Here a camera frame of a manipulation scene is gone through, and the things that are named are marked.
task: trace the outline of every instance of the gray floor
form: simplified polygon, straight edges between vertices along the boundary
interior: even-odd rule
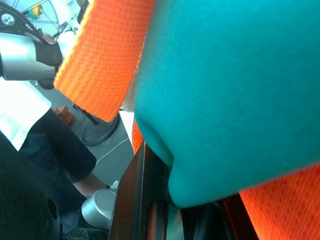
[[[79,110],[72,108],[72,102],[58,90],[44,90],[39,85],[36,88],[52,102],[52,108],[67,106],[74,115],[72,131],[81,139],[84,127],[91,122]],[[125,127],[120,120],[114,134],[100,145],[88,147],[97,159],[93,173],[105,184],[120,180],[133,158],[133,150]]]

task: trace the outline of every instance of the white cloth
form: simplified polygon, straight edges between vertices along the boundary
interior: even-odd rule
[[[0,77],[0,131],[17,151],[50,107],[51,102],[29,81],[5,81]]]

